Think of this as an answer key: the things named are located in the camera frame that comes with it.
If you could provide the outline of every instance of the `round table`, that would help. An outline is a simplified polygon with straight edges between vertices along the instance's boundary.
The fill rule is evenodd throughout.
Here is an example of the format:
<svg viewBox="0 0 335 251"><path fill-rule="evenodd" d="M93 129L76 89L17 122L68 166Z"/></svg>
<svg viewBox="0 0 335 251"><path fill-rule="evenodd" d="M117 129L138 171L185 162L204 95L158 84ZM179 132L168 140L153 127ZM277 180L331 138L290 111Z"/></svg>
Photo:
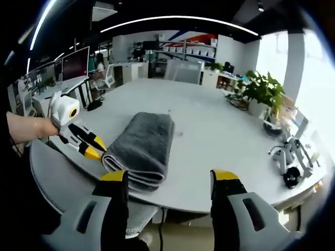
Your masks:
<svg viewBox="0 0 335 251"><path fill-rule="evenodd" d="M168 113L175 122L166 181L155 192L130 192L145 202L209 213L211 169L234 172L247 191L272 205L300 194L325 175L325 168L315 168L295 189L286 188L268 155L278 142L267 136L261 120L230 105L219 89L141 78L107 93L101 107L80 111L79 117L108 147L141 111ZM99 179L107 173L100 162L86 159L58 137L50 140L89 175Z"/></svg>

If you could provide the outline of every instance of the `plant pot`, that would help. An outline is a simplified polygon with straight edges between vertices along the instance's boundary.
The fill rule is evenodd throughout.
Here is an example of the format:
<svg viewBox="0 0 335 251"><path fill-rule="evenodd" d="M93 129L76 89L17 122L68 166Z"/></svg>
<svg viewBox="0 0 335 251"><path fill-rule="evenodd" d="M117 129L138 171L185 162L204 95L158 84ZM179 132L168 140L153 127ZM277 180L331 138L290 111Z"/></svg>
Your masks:
<svg viewBox="0 0 335 251"><path fill-rule="evenodd" d="M261 119L264 119L264 113L267 108L268 106L266 104L258 104L256 99L251 99L249 102L249 113L257 118L261 117Z"/></svg>

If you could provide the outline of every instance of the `ceiling light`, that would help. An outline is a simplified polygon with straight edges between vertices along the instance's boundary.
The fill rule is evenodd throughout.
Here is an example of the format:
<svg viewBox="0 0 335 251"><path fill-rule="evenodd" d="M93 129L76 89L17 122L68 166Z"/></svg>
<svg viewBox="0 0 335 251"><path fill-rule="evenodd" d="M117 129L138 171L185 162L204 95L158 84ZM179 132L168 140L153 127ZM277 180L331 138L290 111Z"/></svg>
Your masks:
<svg viewBox="0 0 335 251"><path fill-rule="evenodd" d="M60 54L57 58L55 58L54 61L56 61L57 59L59 59L62 55L64 55L64 52L62 54Z"/></svg>
<svg viewBox="0 0 335 251"><path fill-rule="evenodd" d="M258 10L259 10L260 12L264 12L264 7L263 7L263 4L262 4L261 1L258 2Z"/></svg>
<svg viewBox="0 0 335 251"><path fill-rule="evenodd" d="M30 65L30 58L28 58L28 63L27 63L27 74L29 72L29 65Z"/></svg>
<svg viewBox="0 0 335 251"><path fill-rule="evenodd" d="M98 53L103 52L103 51L107 51L107 49L102 49L102 50L99 50L99 51L95 51L95 54L98 54Z"/></svg>
<svg viewBox="0 0 335 251"><path fill-rule="evenodd" d="M238 25L234 25L234 24L231 24L229 22L224 22L224 21L221 21L221 20L216 20L216 19L211 19L211 18L206 18L206 17L193 17L193 16L161 16L161 17L147 17L147 18L142 18L142 19L137 19L137 20L134 20L134 21L129 21L129 22L124 22L122 24L119 24L119 25L114 25L112 27L109 27L107 29L104 29L102 31L100 31L100 33L102 32L105 32L107 30L111 30L111 29L114 29L114 28L117 28L117 27L120 27L120 26L123 26L123 25L128 25L128 24L133 24L134 22L141 22L141 21L148 21L148 20L155 20L155 19L164 19L164 18L186 18L186 19L198 19L198 20L203 20L203 21L210 21L210 22L217 22L219 24L223 24L223 25L229 25L229 26L232 26L232 27L235 27L237 29L240 29L240 30L244 30L248 33L251 33L255 36L258 36L258 33L256 32L253 32L251 30L248 30L248 29L245 29L241 26L238 26Z"/></svg>
<svg viewBox="0 0 335 251"><path fill-rule="evenodd" d="M38 32L40 31L41 29L41 26L45 20L45 18L47 17L47 14L49 13L50 9L52 8L52 6L55 4L57 0L51 0L48 4L48 6L46 7L46 9L44 10L44 13L40 19L40 21L38 22L38 25L37 25L37 28L35 30L35 33L33 35L33 38L32 38L32 41L31 41L31 45L30 45L30 50L32 51L32 49L34 48L34 44L35 44L35 41L36 41L36 38L37 38L37 34Z"/></svg>

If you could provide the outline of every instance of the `folded towel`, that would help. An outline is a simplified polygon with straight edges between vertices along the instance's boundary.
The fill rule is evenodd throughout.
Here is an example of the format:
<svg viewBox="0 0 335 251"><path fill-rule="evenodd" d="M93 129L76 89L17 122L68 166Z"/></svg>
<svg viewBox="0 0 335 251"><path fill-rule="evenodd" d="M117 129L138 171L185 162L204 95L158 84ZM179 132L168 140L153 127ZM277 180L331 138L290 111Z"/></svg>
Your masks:
<svg viewBox="0 0 335 251"><path fill-rule="evenodd" d="M174 122L170 115L139 112L102 157L109 171L128 170L129 188L155 191L166 179Z"/></svg>

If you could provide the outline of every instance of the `window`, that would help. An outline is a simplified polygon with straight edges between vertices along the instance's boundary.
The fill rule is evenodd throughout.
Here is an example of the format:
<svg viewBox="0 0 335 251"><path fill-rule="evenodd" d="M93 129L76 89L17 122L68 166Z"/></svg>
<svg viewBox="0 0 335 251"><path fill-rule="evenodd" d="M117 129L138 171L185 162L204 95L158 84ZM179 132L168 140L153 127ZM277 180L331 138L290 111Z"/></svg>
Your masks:
<svg viewBox="0 0 335 251"><path fill-rule="evenodd" d="M305 31L305 64L296 106L315 125L330 153L335 153L335 70L316 34Z"/></svg>
<svg viewBox="0 0 335 251"><path fill-rule="evenodd" d="M287 31L277 32L262 37L256 70L262 75L270 72L271 76L284 84L288 51Z"/></svg>

